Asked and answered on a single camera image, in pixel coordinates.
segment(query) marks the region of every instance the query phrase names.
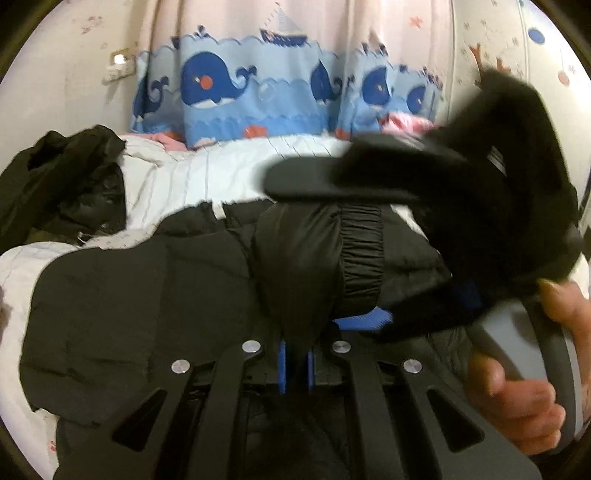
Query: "blue whale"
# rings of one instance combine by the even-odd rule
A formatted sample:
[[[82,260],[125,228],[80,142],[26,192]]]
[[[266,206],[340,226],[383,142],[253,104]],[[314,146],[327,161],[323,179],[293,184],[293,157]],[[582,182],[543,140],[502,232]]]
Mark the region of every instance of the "blue whale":
[[[318,65],[310,76],[310,88],[312,89],[312,95],[317,102],[327,102],[328,100],[336,100],[343,91],[343,80],[335,77],[335,85],[337,91],[333,90],[333,86],[330,82],[329,73],[326,71],[322,62],[318,62]]]
[[[147,113],[155,113],[162,105],[162,91],[164,86],[168,86],[170,82],[168,77],[162,77],[160,80],[154,80],[150,85],[148,91],[148,74],[141,79],[138,85],[138,91],[134,99],[134,117],[144,117]],[[151,94],[158,92],[159,98],[156,102],[151,99]]]
[[[363,79],[361,95],[368,105],[384,106],[390,101],[390,92],[386,83],[386,67],[378,67]]]
[[[219,104],[222,99],[240,97],[248,86],[251,75],[256,75],[256,67],[240,68],[236,77],[244,77],[246,85],[238,88],[230,78],[224,61],[209,51],[198,53],[188,59],[181,72],[181,98],[186,105],[195,105],[204,100]]]
[[[409,92],[407,96],[407,105],[413,115],[417,115],[423,109],[423,101],[425,100],[426,91],[427,88],[424,85],[419,85]]]

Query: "pink cloth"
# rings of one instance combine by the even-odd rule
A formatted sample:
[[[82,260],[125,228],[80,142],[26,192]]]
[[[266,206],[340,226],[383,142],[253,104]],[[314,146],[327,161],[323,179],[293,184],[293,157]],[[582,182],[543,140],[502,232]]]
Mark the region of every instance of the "pink cloth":
[[[154,140],[155,142],[162,143],[164,148],[167,152],[186,152],[187,146],[175,140],[174,138],[170,138],[167,134],[131,134],[137,135],[138,137],[148,138],[149,140]]]
[[[382,133],[389,135],[411,134],[421,135],[433,128],[433,123],[426,118],[408,113],[389,113],[381,121]]]

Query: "silver bolt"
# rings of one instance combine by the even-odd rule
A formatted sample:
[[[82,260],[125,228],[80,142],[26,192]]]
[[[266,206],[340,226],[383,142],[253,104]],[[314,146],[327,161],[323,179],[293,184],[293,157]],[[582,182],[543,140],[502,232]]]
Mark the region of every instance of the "silver bolt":
[[[410,374],[417,374],[423,369],[421,362],[414,358],[409,358],[402,364],[402,366]]]
[[[333,343],[333,352],[335,353],[349,353],[351,351],[351,344],[344,340],[339,340]]]
[[[247,340],[242,344],[242,351],[245,353],[257,353],[261,349],[261,344],[256,340]]]
[[[170,366],[171,370],[177,375],[185,374],[191,368],[191,364],[187,360],[176,360]]]

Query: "black jacket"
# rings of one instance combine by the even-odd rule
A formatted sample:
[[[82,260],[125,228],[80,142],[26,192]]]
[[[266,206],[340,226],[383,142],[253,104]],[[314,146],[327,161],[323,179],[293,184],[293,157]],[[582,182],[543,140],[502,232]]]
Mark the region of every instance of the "black jacket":
[[[60,458],[176,359],[202,364],[255,331],[277,330],[299,338],[290,347],[305,355],[332,319],[449,277],[439,253],[390,207],[261,200],[224,210],[217,220],[202,203],[135,248],[73,252],[41,274],[21,382],[33,407],[60,417]],[[268,337],[273,352],[277,338]],[[469,343],[460,330],[386,348],[421,355],[461,390]],[[348,476],[342,399],[310,402],[252,399],[247,478]]]
[[[51,131],[0,175],[0,255],[32,229],[76,243],[80,233],[125,228],[125,188],[116,161],[125,148],[97,125],[70,138]]]

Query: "gray handle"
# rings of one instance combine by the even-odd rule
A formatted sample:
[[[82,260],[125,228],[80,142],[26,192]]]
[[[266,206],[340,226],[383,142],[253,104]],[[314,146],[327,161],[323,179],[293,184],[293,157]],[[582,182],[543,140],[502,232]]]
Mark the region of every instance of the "gray handle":
[[[556,389],[556,402],[566,410],[562,436],[552,453],[559,453],[583,428],[582,386],[570,332],[550,320],[540,303],[508,300],[497,304],[468,327],[472,343],[497,359],[507,378],[536,378]]]

